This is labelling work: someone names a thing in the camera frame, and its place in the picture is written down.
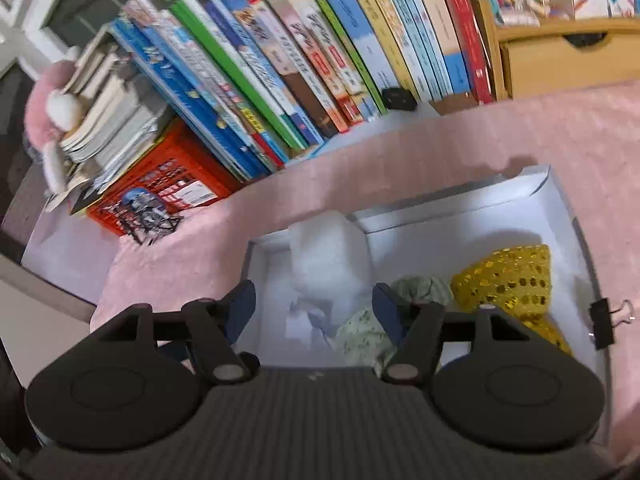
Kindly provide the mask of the miniature bicycle model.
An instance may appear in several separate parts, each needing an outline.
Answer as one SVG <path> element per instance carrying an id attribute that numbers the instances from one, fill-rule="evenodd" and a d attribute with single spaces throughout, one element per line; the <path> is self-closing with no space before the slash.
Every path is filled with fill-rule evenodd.
<path id="1" fill-rule="evenodd" d="M 145 188 L 127 191 L 113 212 L 125 234 L 140 246 L 175 233 L 182 220 L 180 214 L 172 214 L 158 196 Z"/>

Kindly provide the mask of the red plastic crate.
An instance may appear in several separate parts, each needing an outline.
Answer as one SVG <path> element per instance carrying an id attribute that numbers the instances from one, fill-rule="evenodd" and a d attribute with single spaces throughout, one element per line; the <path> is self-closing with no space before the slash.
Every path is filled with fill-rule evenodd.
<path id="1" fill-rule="evenodd" d="M 158 196 L 172 214 L 206 206 L 239 191 L 241 183 L 221 165 L 180 118 L 174 119 L 141 159 L 86 209 L 105 229 L 126 235 L 113 212 L 132 188 Z"/>

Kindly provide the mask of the black binder clip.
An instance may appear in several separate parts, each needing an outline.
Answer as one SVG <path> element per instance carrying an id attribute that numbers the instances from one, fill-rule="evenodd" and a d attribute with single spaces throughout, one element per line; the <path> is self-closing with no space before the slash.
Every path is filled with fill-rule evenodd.
<path id="1" fill-rule="evenodd" d="M 591 321 L 590 338 L 597 350 L 603 350 L 615 344 L 615 331 L 623 325 L 631 325 L 636 319 L 636 309 L 629 299 L 613 309 L 608 298 L 595 301 L 589 307 Z"/>

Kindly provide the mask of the stack of flat books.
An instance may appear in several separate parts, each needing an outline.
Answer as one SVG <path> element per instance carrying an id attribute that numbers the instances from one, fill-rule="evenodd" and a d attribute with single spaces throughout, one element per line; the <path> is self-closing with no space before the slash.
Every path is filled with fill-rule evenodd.
<path id="1" fill-rule="evenodd" d="M 66 190 L 51 192 L 47 211 L 77 190 L 90 196 L 104 193 L 154 146 L 174 117 L 107 25 L 80 50 L 64 92 L 78 99 L 84 117 L 60 140 Z"/>

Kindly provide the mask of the row of upright books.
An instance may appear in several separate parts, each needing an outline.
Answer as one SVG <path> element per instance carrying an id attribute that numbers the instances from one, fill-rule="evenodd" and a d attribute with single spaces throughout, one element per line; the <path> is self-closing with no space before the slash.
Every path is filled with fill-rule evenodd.
<path id="1" fill-rule="evenodd" d="M 486 0 L 537 25 L 549 0 Z M 112 23 L 242 181 L 392 110 L 495 97 L 470 0 L 128 0 Z"/>

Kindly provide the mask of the pink plush rabbit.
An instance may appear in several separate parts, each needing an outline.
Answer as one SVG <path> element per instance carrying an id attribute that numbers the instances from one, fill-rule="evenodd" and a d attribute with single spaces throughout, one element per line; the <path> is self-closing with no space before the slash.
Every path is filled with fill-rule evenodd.
<path id="1" fill-rule="evenodd" d="M 51 64 L 35 83 L 25 108 L 25 131 L 30 145 L 41 156 L 49 190 L 66 190 L 64 156 L 60 140 L 76 129 L 84 117 L 78 99 L 64 92 L 76 72 L 80 47 L 71 47 L 61 61 Z"/>

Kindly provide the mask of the wooden drawer organizer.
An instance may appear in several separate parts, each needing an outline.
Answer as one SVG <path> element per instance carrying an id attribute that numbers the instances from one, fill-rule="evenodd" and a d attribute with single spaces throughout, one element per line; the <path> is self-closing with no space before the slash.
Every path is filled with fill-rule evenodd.
<path id="1" fill-rule="evenodd" d="M 501 26 L 489 0 L 470 0 L 498 101 L 616 84 L 639 77 L 638 18 L 542 20 Z"/>

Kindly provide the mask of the pink striped tablecloth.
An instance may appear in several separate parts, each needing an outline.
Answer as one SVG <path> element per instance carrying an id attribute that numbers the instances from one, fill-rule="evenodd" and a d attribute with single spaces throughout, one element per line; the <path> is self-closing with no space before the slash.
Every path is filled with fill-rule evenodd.
<path id="1" fill-rule="evenodd" d="M 326 209 L 352 212 L 549 165 L 584 230 L 602 292 L 639 297 L 639 86 L 625 82 L 424 119 L 301 162 L 194 209 L 148 247 L 122 240 L 90 324 L 130 304 L 170 311 L 234 285 L 247 242 Z"/>

